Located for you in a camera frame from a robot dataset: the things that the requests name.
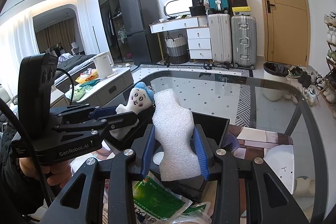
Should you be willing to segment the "white foam block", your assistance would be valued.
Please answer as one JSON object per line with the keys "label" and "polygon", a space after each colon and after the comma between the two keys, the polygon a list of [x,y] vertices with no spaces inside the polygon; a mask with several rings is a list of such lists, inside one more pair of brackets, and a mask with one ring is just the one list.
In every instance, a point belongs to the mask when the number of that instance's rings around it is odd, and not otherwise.
{"label": "white foam block", "polygon": [[197,155],[190,146],[194,131],[191,110],[183,108],[173,89],[155,93],[152,118],[155,139],[163,148],[159,164],[162,181],[176,181],[201,175]]}

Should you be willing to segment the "white plush toy blue hair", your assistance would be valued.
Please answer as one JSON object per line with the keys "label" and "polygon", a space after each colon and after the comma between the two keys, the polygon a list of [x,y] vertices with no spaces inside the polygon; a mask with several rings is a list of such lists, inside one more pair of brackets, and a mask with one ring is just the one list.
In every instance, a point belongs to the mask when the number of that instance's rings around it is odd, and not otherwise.
{"label": "white plush toy blue hair", "polygon": [[[116,113],[122,114],[132,111],[135,114],[139,114],[141,111],[148,109],[152,104],[154,104],[154,91],[144,82],[139,82],[130,91],[127,104],[119,104],[116,108]],[[133,125],[110,130],[110,134],[116,139],[121,140],[138,123],[139,120]]]}

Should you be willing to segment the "green white snack packet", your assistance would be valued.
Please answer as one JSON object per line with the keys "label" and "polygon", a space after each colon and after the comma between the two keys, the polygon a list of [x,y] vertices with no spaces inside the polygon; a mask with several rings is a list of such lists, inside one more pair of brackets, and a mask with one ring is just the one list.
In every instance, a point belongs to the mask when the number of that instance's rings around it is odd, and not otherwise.
{"label": "green white snack packet", "polygon": [[133,202],[135,212],[151,223],[170,221],[193,203],[165,188],[152,175],[133,184]]}

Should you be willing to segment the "grey side cabinet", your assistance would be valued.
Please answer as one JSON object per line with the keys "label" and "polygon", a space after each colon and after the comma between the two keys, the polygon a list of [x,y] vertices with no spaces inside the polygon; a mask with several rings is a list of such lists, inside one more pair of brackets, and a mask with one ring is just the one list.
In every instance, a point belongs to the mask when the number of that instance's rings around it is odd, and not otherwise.
{"label": "grey side cabinet", "polygon": [[112,99],[133,85],[133,77],[130,68],[117,68],[115,71],[115,75],[97,83],[78,101],[72,101],[72,105],[88,103],[93,106],[103,107],[108,105]]}

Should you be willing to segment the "black storage box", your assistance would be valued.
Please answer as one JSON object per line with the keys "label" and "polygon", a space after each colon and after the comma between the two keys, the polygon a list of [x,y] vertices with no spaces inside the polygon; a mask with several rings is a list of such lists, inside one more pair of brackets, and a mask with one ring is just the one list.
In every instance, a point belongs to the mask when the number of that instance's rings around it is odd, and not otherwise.
{"label": "black storage box", "polygon": [[[130,148],[135,139],[143,137],[147,126],[152,123],[153,114],[153,111],[139,114],[138,125],[132,128],[123,138],[108,135],[108,144],[119,151]],[[210,145],[220,148],[227,135],[230,120],[194,111],[192,114],[194,124],[203,130],[206,138],[210,139]],[[203,193],[209,186],[202,175],[177,181],[164,181],[162,184],[172,192],[195,202],[201,201]]]}

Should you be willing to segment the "white electric kettle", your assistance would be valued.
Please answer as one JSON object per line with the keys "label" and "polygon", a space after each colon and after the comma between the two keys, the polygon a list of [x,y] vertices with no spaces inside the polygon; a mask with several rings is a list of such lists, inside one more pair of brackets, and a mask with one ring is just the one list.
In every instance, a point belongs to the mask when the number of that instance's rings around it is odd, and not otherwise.
{"label": "white electric kettle", "polygon": [[103,52],[93,57],[98,76],[105,79],[113,74],[114,62],[110,52]]}

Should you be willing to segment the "white trash bin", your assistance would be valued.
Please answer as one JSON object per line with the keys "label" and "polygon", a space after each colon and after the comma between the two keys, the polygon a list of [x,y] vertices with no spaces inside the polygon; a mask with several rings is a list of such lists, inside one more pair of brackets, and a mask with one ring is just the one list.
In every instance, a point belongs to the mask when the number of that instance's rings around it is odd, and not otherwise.
{"label": "white trash bin", "polygon": [[[263,68],[265,80],[270,80],[277,83],[286,83],[286,79],[288,77],[288,68],[284,64],[265,62],[263,64]],[[262,94],[267,100],[274,102],[282,98],[284,91],[266,88],[262,91]]]}

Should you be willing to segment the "black refrigerator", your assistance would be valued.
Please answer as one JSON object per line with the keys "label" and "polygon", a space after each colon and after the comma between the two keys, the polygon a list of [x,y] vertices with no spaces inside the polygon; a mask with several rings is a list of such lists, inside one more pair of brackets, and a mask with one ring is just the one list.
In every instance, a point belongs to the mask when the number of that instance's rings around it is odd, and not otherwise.
{"label": "black refrigerator", "polygon": [[157,0],[120,0],[127,42],[135,65],[162,59],[158,36],[150,25],[159,20]]}

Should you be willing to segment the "dark glass wardrobe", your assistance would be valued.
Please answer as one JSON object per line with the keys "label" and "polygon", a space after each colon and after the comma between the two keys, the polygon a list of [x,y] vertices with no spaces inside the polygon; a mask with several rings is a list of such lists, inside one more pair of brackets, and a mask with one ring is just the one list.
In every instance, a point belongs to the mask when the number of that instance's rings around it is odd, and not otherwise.
{"label": "dark glass wardrobe", "polygon": [[132,61],[120,0],[98,0],[106,40],[115,63]]}

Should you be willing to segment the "white suitcase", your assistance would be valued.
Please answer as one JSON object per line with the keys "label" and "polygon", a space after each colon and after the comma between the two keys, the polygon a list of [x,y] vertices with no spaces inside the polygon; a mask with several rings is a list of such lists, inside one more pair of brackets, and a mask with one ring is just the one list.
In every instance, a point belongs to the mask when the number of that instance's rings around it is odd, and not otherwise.
{"label": "white suitcase", "polygon": [[215,63],[232,62],[231,17],[228,14],[210,14],[212,59]]}

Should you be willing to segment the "silver suitcase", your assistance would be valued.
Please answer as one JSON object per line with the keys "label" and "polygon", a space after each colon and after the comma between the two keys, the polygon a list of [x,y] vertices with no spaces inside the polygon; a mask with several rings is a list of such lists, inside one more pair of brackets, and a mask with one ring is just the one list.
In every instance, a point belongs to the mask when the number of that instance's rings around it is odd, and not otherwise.
{"label": "silver suitcase", "polygon": [[234,67],[254,69],[257,56],[257,25],[253,16],[232,16],[232,60]]}

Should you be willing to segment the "wooden shoe rack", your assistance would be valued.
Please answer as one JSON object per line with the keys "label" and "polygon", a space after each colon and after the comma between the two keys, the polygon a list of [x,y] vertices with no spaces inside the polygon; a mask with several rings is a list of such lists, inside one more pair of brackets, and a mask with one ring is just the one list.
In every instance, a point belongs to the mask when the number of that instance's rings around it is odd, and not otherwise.
{"label": "wooden shoe rack", "polygon": [[330,69],[330,72],[327,74],[326,79],[329,84],[335,89],[335,11],[329,13],[329,15],[324,15],[324,23],[327,25],[327,35],[326,42],[329,47],[329,50],[326,55],[326,62]]}

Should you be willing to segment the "stacked shoe boxes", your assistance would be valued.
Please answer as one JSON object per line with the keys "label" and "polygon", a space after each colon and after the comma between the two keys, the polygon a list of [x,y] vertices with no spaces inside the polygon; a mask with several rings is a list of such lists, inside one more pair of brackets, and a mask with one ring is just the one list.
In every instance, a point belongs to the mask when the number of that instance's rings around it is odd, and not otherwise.
{"label": "stacked shoe boxes", "polygon": [[232,15],[234,16],[251,15],[251,8],[248,5],[247,0],[229,0],[229,1],[232,10]]}

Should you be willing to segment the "yellow wooden door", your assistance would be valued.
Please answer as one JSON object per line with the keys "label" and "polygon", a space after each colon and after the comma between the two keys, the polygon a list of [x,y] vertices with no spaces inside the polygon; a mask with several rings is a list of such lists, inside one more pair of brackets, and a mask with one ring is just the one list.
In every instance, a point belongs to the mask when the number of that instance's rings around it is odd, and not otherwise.
{"label": "yellow wooden door", "polygon": [[310,14],[307,0],[262,0],[265,59],[307,66],[310,51]]}

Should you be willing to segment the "oval mirror frame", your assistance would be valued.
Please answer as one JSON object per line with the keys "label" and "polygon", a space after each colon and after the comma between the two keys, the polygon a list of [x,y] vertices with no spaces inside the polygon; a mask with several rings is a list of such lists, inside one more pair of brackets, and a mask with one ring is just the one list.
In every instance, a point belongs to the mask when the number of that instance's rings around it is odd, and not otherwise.
{"label": "oval mirror frame", "polygon": [[193,5],[192,0],[172,0],[168,1],[163,7],[165,16],[173,17],[180,15],[189,15],[190,7]]}

